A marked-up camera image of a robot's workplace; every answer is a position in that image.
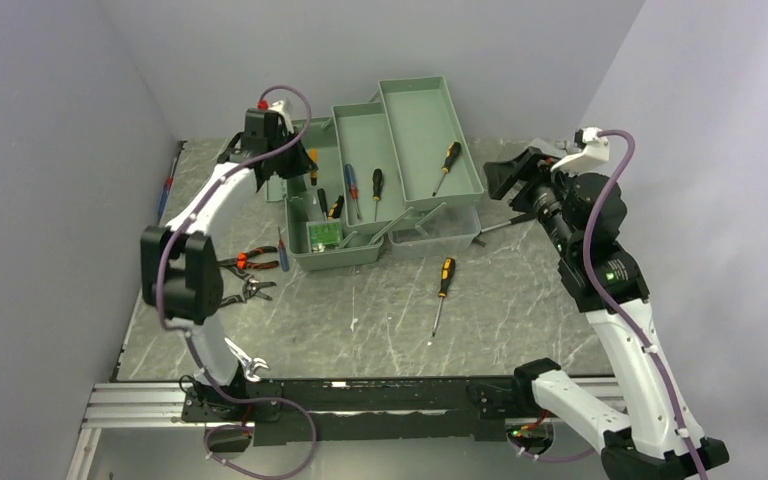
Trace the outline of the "green toolbox base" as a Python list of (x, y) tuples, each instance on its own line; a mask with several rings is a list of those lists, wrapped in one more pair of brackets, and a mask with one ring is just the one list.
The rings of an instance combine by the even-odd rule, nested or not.
[(318, 185), (312, 186), (308, 176), (286, 182), (285, 217), (287, 222), (285, 239), (290, 257), (298, 266), (308, 272), (359, 266), (375, 262), (383, 241), (374, 240), (372, 235), (350, 233), (342, 219), (344, 240), (339, 248), (323, 253), (311, 253), (305, 231), (307, 222), (326, 221), (323, 219), (317, 200), (316, 190), (323, 188), (328, 202), (334, 202), (344, 193), (344, 180), (338, 178), (340, 166), (338, 143), (333, 121), (319, 117), (311, 121), (301, 144), (308, 152), (318, 152)]

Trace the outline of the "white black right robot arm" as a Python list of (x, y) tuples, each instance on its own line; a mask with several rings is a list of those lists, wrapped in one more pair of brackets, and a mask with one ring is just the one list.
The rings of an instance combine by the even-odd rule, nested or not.
[(611, 479), (686, 479), (726, 464), (726, 444), (704, 432), (675, 384), (648, 286), (619, 243), (627, 207), (617, 183), (598, 173), (564, 173), (535, 147), (483, 170), (492, 199), (507, 199), (547, 233), (562, 284), (602, 344), (625, 404), (609, 406), (543, 358), (514, 371), (515, 409), (564, 421)]

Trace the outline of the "blue red long screwdriver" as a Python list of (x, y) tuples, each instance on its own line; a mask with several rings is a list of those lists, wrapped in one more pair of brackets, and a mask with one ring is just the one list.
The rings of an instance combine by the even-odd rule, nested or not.
[(354, 204), (355, 217), (357, 218), (358, 221), (361, 221), (362, 217), (361, 217), (360, 207), (359, 207), (359, 192), (358, 192), (357, 177), (356, 177), (354, 168), (351, 164), (344, 165), (344, 177), (345, 177), (347, 187), (349, 189), (349, 194)]

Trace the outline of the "yellow black handle hammer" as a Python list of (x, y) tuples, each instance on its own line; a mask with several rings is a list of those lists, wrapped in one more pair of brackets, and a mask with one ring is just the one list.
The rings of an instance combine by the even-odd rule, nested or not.
[(317, 200), (324, 220), (339, 219), (345, 203), (343, 195), (339, 195), (334, 202), (328, 202), (323, 188), (316, 190)]

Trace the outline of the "yellow black medium screwdriver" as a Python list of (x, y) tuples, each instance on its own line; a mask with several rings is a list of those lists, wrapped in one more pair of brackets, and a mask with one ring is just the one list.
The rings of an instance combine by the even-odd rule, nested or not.
[(372, 175), (372, 199), (374, 202), (374, 215), (373, 220), (376, 221), (378, 217), (378, 207), (379, 202), (381, 201), (382, 196), (382, 190), (383, 190), (383, 170), (381, 168), (376, 168)]

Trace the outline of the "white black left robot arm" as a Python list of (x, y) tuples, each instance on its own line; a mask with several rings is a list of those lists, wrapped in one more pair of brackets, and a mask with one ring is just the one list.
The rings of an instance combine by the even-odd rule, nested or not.
[(266, 362), (231, 342), (218, 316), (224, 283), (214, 238), (228, 228), (272, 177), (291, 179), (315, 170), (301, 143), (310, 122), (295, 127), (285, 102), (260, 101), (244, 115), (244, 128), (217, 157), (211, 175), (185, 209), (140, 236), (141, 292), (160, 327), (181, 335), (197, 365), (195, 378), (216, 384), (208, 407), (224, 420), (247, 406), (240, 382), (259, 381)]

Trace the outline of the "yellow black stubby screwdriver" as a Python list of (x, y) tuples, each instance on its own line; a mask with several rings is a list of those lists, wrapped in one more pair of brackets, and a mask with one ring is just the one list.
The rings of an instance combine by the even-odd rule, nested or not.
[(435, 186), (432, 196), (436, 197), (438, 195), (438, 192), (442, 186), (442, 183), (444, 182), (446, 176), (451, 171), (451, 168), (455, 161), (460, 157), (462, 153), (462, 144), (458, 141), (454, 141), (447, 149), (446, 156), (444, 158), (444, 162), (441, 168), (441, 176), (438, 180), (437, 185)]

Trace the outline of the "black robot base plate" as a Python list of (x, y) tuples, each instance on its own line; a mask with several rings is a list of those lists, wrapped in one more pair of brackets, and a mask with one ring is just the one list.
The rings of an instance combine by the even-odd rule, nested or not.
[(257, 446), (289, 442), (471, 438), (503, 441), (544, 427), (511, 376), (265, 379), (228, 388), (179, 384), (185, 423), (247, 425)]

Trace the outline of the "short yellow screwdriver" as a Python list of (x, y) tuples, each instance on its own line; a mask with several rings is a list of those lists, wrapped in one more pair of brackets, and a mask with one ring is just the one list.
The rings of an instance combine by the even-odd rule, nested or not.
[(314, 168), (310, 171), (310, 184), (312, 186), (318, 185), (318, 152), (315, 148), (311, 148), (308, 151), (308, 155), (314, 164)]

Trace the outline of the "green label screwdriver bit box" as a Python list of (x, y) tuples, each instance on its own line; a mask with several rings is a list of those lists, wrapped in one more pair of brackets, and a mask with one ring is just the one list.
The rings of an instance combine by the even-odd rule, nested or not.
[(305, 225), (311, 253), (323, 253), (340, 247), (344, 240), (339, 219), (307, 222)]

